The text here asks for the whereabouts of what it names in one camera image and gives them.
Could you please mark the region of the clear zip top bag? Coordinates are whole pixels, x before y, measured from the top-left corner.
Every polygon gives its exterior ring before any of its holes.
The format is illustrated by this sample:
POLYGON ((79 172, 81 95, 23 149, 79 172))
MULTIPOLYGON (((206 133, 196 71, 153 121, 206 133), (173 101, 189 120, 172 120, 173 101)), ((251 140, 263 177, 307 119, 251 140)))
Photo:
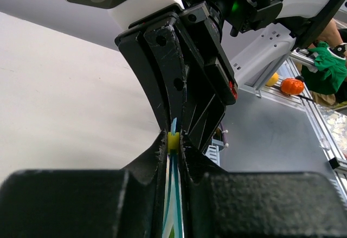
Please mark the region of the clear zip top bag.
POLYGON ((166 171, 162 237, 184 237, 181 181, 178 169, 179 132, 174 118, 168 133, 168 169, 166 171))

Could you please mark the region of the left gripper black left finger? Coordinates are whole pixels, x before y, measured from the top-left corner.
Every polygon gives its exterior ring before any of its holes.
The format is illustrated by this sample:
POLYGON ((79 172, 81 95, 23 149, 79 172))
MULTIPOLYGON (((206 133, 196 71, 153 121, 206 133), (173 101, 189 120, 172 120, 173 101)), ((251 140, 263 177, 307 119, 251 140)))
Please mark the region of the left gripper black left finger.
POLYGON ((162 131, 125 167, 18 170, 1 184, 1 237, 161 237, 162 131))

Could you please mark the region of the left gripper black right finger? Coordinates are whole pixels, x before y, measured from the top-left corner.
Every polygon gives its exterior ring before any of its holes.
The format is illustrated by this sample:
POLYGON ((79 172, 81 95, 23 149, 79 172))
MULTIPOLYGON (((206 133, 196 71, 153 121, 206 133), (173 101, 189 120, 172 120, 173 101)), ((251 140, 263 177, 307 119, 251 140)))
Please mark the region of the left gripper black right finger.
POLYGON ((186 237, 346 237, 346 208, 316 172, 228 172, 179 139, 186 237))

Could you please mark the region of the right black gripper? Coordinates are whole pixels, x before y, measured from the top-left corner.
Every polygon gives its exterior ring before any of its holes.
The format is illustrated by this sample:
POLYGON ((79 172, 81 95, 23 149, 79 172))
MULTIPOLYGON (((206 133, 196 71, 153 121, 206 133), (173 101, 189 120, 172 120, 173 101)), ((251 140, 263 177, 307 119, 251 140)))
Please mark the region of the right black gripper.
POLYGON ((174 12, 139 24, 115 38, 135 73, 160 129, 187 135, 204 151, 237 99, 234 71, 221 47, 225 22, 231 35, 259 30, 277 19, 283 0, 182 0, 188 21, 174 12))

